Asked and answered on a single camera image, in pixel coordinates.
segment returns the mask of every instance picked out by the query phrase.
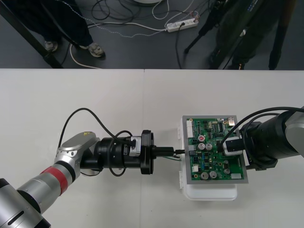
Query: power strip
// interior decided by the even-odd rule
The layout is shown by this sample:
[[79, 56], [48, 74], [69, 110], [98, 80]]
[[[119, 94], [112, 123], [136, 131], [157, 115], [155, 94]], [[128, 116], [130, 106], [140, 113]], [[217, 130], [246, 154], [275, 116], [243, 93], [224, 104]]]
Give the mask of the power strip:
[[195, 21], [195, 18], [170, 23], [170, 24], [167, 24], [167, 31], [175, 32], [175, 31], [179, 30], [179, 28], [180, 28], [180, 30], [184, 30], [184, 29], [196, 27], [198, 25], [198, 23], [199, 23], [198, 21]]

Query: shoe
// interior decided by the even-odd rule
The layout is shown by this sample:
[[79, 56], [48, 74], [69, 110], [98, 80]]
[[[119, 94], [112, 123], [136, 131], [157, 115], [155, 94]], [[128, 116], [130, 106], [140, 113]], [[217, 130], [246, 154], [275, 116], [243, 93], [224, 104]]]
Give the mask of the shoe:
[[245, 64], [244, 63], [233, 63], [227, 67], [227, 70], [244, 70]]
[[210, 66], [213, 64], [214, 59], [216, 58], [216, 56], [218, 55], [218, 53], [219, 53], [219, 49], [215, 48], [213, 50], [213, 52], [209, 55], [208, 62], [209, 62]]
[[55, 52], [58, 49], [58, 43], [56, 41], [44, 41], [44, 47], [48, 52]]
[[88, 49], [92, 56], [96, 58], [105, 57], [105, 51], [95, 42], [87, 47], [80, 46], [82, 49]]

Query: red band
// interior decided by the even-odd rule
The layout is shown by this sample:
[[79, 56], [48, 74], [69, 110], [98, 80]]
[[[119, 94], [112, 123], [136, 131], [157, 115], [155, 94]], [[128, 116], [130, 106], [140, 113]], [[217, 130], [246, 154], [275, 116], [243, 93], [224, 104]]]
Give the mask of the red band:
[[54, 167], [48, 167], [46, 170], [44, 170], [42, 173], [44, 172], [48, 172], [50, 174], [52, 174], [54, 177], [57, 178], [57, 180], [60, 183], [60, 188], [61, 188], [61, 193], [60, 195], [62, 195], [62, 193], [64, 193], [67, 190], [67, 178], [65, 177], [65, 175], [58, 169], [54, 168]]

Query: capacitor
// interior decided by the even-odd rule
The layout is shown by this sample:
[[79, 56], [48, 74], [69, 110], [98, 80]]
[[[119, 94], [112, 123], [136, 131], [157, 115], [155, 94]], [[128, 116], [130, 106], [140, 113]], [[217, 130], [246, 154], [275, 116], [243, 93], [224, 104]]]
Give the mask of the capacitor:
[[208, 173], [206, 173], [206, 172], [202, 172], [201, 175], [200, 175], [200, 178], [201, 178], [202, 180], [207, 180], [207, 179], [209, 178], [209, 175], [208, 175]]
[[199, 135], [198, 141], [200, 141], [200, 142], [205, 141], [205, 136], [204, 135]]
[[224, 174], [230, 174], [230, 169], [224, 169]]
[[206, 144], [206, 150], [211, 151], [212, 150], [212, 145], [210, 143]]
[[209, 173], [209, 176], [210, 176], [212, 179], [214, 179], [214, 178], [216, 178], [218, 175], [217, 175], [217, 173], [216, 173], [215, 171], [211, 171], [211, 172]]
[[203, 150], [205, 149], [205, 144], [200, 143], [200, 144], [198, 145], [198, 149], [199, 149], [200, 151], [203, 151]]

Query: circuit board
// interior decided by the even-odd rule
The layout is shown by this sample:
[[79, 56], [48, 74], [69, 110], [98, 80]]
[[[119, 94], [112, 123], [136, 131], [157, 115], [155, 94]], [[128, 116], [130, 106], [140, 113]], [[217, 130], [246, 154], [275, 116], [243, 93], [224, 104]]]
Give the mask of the circuit board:
[[217, 145], [234, 125], [233, 117], [187, 118], [192, 181], [247, 179], [243, 155], [225, 156], [217, 149]]

